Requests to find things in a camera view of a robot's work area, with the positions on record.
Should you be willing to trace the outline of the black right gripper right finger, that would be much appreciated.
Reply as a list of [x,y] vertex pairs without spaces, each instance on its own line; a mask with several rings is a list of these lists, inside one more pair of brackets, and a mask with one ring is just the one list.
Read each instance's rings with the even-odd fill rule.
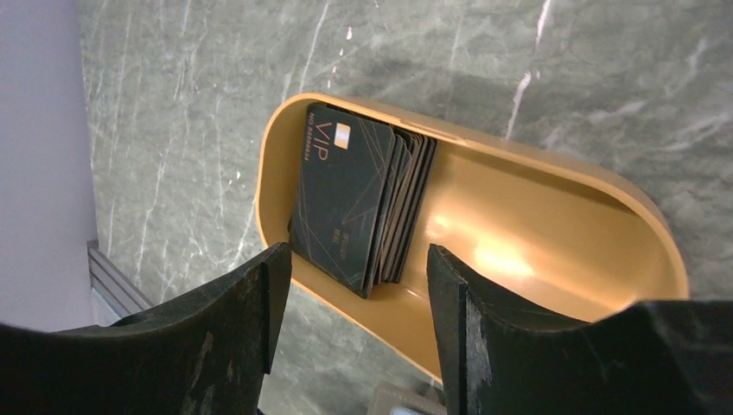
[[732,303],[645,300],[583,322],[427,258],[450,414],[729,414]]

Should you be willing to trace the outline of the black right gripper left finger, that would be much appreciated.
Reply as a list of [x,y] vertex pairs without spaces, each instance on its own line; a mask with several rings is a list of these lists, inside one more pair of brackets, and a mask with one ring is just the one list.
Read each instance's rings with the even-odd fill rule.
[[1,328],[4,414],[256,414],[290,290],[291,250],[113,325]]

